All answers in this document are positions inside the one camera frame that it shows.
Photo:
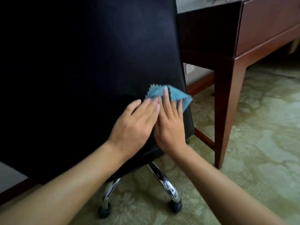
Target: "wooden desk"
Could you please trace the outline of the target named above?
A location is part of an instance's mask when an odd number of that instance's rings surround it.
[[[215,142],[196,128],[195,135],[220,169],[246,67],[300,37],[300,0],[229,0],[178,12],[182,61],[215,71]]]

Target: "baseboard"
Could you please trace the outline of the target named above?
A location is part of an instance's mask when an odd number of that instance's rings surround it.
[[[11,199],[19,196],[20,194],[26,192],[32,187],[36,186],[38,183],[31,178],[27,178],[24,181],[21,181],[17,185],[5,190],[0,193],[0,205],[10,201]]]
[[[200,91],[208,88],[215,83],[214,73],[211,73],[204,78],[187,86],[187,93],[191,96],[199,93]]]

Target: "person's right arm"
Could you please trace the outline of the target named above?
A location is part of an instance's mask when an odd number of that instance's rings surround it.
[[[155,139],[159,147],[193,182],[221,224],[285,224],[186,145],[182,101],[178,102],[176,109],[175,102],[170,103],[168,91],[165,90],[164,103],[161,99],[159,102],[161,109],[155,125]]]

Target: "chair base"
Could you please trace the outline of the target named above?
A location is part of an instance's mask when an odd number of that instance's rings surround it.
[[[180,212],[182,209],[182,202],[173,184],[170,182],[167,176],[158,168],[158,166],[155,165],[154,162],[149,163],[148,167],[171,198],[171,201],[169,202],[169,207],[171,211],[174,213]],[[110,215],[111,205],[108,202],[108,199],[119,181],[120,178],[108,183],[103,196],[103,204],[98,209],[98,216],[100,219],[105,219]]]

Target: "black caster wheel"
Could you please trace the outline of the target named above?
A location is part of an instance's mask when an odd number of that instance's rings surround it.
[[[99,207],[98,209],[98,215],[100,219],[105,219],[110,215],[110,203],[108,203],[108,208],[103,209],[102,207]]]
[[[169,202],[169,206],[172,212],[178,213],[182,209],[182,202],[180,200],[179,203],[175,203],[174,201]]]

